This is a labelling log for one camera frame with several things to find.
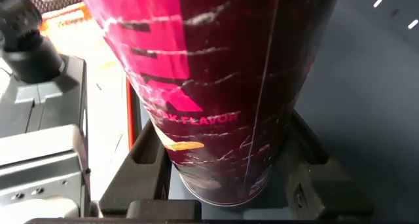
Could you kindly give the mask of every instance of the dark gray surface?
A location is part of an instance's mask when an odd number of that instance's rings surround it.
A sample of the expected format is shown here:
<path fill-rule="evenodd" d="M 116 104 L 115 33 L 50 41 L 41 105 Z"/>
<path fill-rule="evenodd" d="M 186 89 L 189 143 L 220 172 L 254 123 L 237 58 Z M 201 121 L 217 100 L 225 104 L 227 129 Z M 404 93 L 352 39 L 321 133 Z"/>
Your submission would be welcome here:
<path fill-rule="evenodd" d="M 371 193 L 374 220 L 418 221 L 419 8 L 374 2 L 338 2 L 297 111 Z"/>
<path fill-rule="evenodd" d="M 87 121 L 83 113 L 87 110 L 86 62 L 61 57 L 65 69 L 49 82 L 26 84 L 11 78 L 0 98 L 0 138 L 68 124 L 83 128 Z"/>

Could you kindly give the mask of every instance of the energy drink can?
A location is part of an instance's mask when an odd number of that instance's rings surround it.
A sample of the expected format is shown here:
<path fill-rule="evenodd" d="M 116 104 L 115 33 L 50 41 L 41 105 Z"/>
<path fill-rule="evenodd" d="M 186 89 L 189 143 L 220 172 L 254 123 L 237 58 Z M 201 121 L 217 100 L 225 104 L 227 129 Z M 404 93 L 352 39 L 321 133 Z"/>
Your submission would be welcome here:
<path fill-rule="evenodd" d="M 266 185 L 335 1 L 84 0 L 185 185 L 220 206 Z"/>

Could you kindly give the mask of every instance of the red trim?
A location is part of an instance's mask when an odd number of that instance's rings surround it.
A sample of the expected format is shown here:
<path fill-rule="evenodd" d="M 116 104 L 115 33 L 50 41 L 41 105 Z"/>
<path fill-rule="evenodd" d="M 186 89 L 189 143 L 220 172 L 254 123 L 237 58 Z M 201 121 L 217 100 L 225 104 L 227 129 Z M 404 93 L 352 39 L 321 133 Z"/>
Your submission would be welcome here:
<path fill-rule="evenodd" d="M 134 116 L 132 113 L 131 83 L 128 78 L 126 79 L 126 108 L 128 112 L 128 147 L 131 150 L 136 140 L 136 133 L 134 132 Z"/>

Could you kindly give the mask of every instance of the pink can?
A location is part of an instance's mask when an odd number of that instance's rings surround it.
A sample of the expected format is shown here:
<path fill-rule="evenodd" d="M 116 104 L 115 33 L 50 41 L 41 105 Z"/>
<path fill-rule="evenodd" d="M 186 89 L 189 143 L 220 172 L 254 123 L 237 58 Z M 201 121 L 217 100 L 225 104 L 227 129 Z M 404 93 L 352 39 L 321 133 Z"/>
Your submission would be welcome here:
<path fill-rule="evenodd" d="M 84 0 L 185 185 L 220 206 L 267 184 L 335 1 Z"/>

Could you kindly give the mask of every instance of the pink lettering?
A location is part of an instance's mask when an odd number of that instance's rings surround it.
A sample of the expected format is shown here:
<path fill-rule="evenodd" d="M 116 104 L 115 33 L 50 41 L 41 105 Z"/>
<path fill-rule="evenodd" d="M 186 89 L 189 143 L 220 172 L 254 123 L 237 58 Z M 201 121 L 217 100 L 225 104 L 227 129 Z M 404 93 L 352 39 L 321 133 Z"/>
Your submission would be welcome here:
<path fill-rule="evenodd" d="M 196 123 L 197 121 L 195 120 L 195 119 L 193 119 L 193 118 L 191 118 L 191 124 L 192 125 L 199 125 L 199 123 Z"/>
<path fill-rule="evenodd" d="M 156 81 L 144 83 L 142 79 L 143 74 L 167 79 L 190 77 L 180 0 L 106 0 L 105 3 L 109 15 L 95 13 L 102 17 L 99 23 L 107 32 L 105 40 L 143 98 L 161 107 L 170 103 L 178 111 L 202 111 L 179 86 Z M 147 29 L 129 28 L 132 20 Z"/>
<path fill-rule="evenodd" d="M 238 120 L 238 114 L 237 113 L 230 114 L 230 122 L 235 121 L 235 120 Z"/>
<path fill-rule="evenodd" d="M 169 120 L 170 121 L 177 121 L 177 115 L 172 115 L 169 113 Z"/>
<path fill-rule="evenodd" d="M 182 123 L 187 124 L 188 123 L 188 117 L 181 117 Z"/>
<path fill-rule="evenodd" d="M 199 112 L 202 109 L 195 104 L 181 89 L 175 84 L 161 83 L 157 81 L 149 81 L 147 84 L 151 88 L 150 98 L 152 102 L 161 104 L 162 102 L 170 103 L 178 111 Z"/>
<path fill-rule="evenodd" d="M 208 120 L 211 122 L 211 125 L 213 125 L 215 123 L 215 121 L 217 120 L 217 116 L 215 116 L 215 117 L 208 117 Z"/>
<path fill-rule="evenodd" d="M 208 120 L 205 117 L 201 117 L 201 120 L 199 121 L 199 125 L 206 124 L 208 125 Z"/>
<path fill-rule="evenodd" d="M 227 122 L 228 116 L 227 115 L 221 115 L 217 119 L 220 123 L 224 123 L 224 122 Z"/>

